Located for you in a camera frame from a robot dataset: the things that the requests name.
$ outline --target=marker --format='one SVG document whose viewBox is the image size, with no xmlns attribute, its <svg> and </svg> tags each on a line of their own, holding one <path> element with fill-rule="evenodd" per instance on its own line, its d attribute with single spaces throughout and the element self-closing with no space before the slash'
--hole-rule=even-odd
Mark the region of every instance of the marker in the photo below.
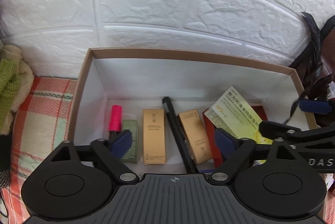
<svg viewBox="0 0 335 224">
<path fill-rule="evenodd" d="M 117 136 L 121 131 L 121 115 L 122 106 L 113 105 L 111 111 L 111 119 L 109 121 L 109 140 Z"/>
<path fill-rule="evenodd" d="M 181 126 L 175 114 L 175 109 L 173 108 L 171 99 L 168 96 L 166 96 L 163 98 L 162 103 L 163 103 L 163 108 L 165 110 L 167 120 L 169 121 L 171 130 L 172 130 L 173 136 L 175 137 L 175 142 L 177 143 L 180 155 L 182 156 L 186 172 L 188 174 L 199 173 L 197 167 L 195 166 L 194 161 L 189 155 L 189 151 L 186 147 L 187 141 L 185 139 L 184 133 L 181 130 Z"/>
</svg>

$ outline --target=small green box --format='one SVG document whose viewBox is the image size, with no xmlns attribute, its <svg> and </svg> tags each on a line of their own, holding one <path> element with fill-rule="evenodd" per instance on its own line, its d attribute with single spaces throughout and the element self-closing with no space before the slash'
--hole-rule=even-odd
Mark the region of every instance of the small green box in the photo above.
<svg viewBox="0 0 335 224">
<path fill-rule="evenodd" d="M 122 157 L 124 163 L 137 163 L 137 141 L 138 141 L 138 124 L 136 120 L 123 120 L 122 130 L 130 130 L 133 138 L 133 143 L 130 149 Z"/>
</svg>

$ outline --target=gray ribbed plate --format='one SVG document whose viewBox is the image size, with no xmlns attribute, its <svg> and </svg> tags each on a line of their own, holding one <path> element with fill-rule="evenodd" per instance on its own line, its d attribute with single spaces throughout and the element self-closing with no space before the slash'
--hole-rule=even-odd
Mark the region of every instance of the gray ribbed plate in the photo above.
<svg viewBox="0 0 335 224">
<path fill-rule="evenodd" d="M 31 217 L 25 223 L 59 222 Z M 121 186 L 111 202 L 93 215 L 62 223 L 277 224 L 283 222 L 268 220 L 248 211 L 236 200 L 229 187 L 210 185 L 203 175 L 148 174 L 136 185 Z M 313 216 L 289 223 L 322 224 L 324 222 Z"/>
</svg>

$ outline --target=white brick wall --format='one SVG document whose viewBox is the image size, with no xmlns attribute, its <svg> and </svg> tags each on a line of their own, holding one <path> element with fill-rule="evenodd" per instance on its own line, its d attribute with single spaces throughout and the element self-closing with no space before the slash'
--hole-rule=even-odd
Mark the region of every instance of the white brick wall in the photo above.
<svg viewBox="0 0 335 224">
<path fill-rule="evenodd" d="M 0 0 L 0 38 L 41 76 L 77 77 L 89 47 L 224 53 L 289 65 L 335 0 Z"/>
</svg>

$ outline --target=open box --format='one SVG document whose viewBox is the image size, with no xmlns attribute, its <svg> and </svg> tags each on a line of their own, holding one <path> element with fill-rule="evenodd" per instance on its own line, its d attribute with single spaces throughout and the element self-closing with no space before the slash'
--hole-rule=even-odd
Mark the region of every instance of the open box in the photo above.
<svg viewBox="0 0 335 224">
<path fill-rule="evenodd" d="M 78 79 L 68 125 L 69 139 L 86 145 L 108 137 L 113 104 L 123 107 L 123 119 L 139 124 L 139 160 L 127 164 L 143 173 L 185 173 L 168 122 L 165 123 L 166 164 L 143 165 L 142 110 L 162 109 L 169 96 L 176 113 L 212 106 L 230 87 L 249 102 L 262 104 L 271 121 L 282 123 L 303 91 L 294 69 L 227 55 L 162 49 L 89 49 Z M 314 116 L 298 109 L 289 125 L 316 128 Z M 206 169 L 205 163 L 199 169 Z"/>
</svg>

